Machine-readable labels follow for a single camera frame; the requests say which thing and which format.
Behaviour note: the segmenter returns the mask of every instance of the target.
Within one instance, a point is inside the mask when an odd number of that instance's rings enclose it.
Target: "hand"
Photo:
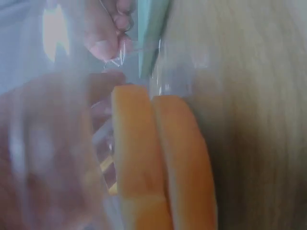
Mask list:
[[[74,1],[57,0],[67,9],[69,17],[78,27],[78,7]],[[124,34],[132,27],[130,14],[133,0],[85,0],[84,44],[87,49],[100,60],[115,58],[123,42],[129,43]]]
[[[57,146],[63,140],[63,133],[61,132],[63,128],[61,124],[65,122],[61,119],[61,115],[63,114],[62,109],[62,101],[60,100],[59,94],[61,91],[58,86],[58,81],[60,80],[60,75],[48,75],[41,77],[39,79],[35,79],[27,84],[25,84],[22,88],[16,89],[14,91],[8,92],[0,97],[0,229],[10,229],[10,230],[23,230],[24,221],[22,220],[21,210],[20,210],[20,200],[18,199],[17,188],[15,182],[15,178],[12,173],[12,160],[9,151],[9,125],[10,118],[12,116],[12,105],[13,105],[13,96],[17,90],[21,90],[24,92],[24,96],[34,95],[31,90],[37,90],[39,92],[39,87],[48,86],[44,88],[44,95],[46,98],[39,99],[39,102],[44,102],[41,105],[38,105],[35,101],[35,98],[31,98],[33,101],[33,105],[31,106],[42,106],[45,111],[41,111],[42,113],[48,114],[52,113],[54,118],[54,130],[52,133],[55,133],[55,137],[53,137],[54,141],[57,142]],[[123,74],[118,72],[112,73],[101,73],[101,74],[92,74],[88,78],[89,80],[89,91],[88,95],[89,104],[96,104],[99,101],[103,101],[107,98],[114,86],[123,84],[125,81],[125,77]],[[107,119],[107,116],[110,114],[104,114],[103,108],[104,106],[98,105],[92,109],[92,118],[94,123],[94,130],[97,130],[99,126],[101,126]],[[52,202],[51,195],[54,194],[53,188],[50,189],[49,185],[46,184],[46,181],[55,181],[58,182],[57,185],[61,185],[62,182],[69,181],[68,192],[64,190],[60,190],[57,192],[56,190],[56,200],[60,202],[60,208],[65,212],[65,223],[67,225],[76,224],[82,222],[84,218],[86,218],[86,204],[84,203],[84,199],[82,199],[81,191],[78,189],[78,180],[76,180],[76,169],[73,167],[70,161],[70,155],[67,154],[65,150],[65,146],[61,146],[55,150],[55,159],[51,159],[49,163],[56,166],[55,169],[50,169],[47,171],[46,177],[48,180],[40,180],[35,176],[28,178],[28,186],[30,188],[30,197],[32,198],[31,208],[35,210],[34,215],[36,215],[37,224],[40,221],[43,221],[45,216],[47,215],[46,211],[50,207],[50,202]],[[53,228],[56,223],[50,223],[50,227]]]

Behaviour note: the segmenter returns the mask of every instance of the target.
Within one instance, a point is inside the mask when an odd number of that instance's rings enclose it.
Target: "clear plastic wrap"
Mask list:
[[[89,105],[91,74],[121,71],[125,83],[147,86],[151,97],[186,97],[199,68],[206,68],[182,41],[122,40],[116,58],[94,58],[82,35],[86,7],[84,0],[34,0],[23,23],[9,142],[22,219],[30,230],[123,229],[114,196],[110,96]],[[171,61],[170,47],[178,48]],[[160,55],[141,80],[138,58],[146,52]]]

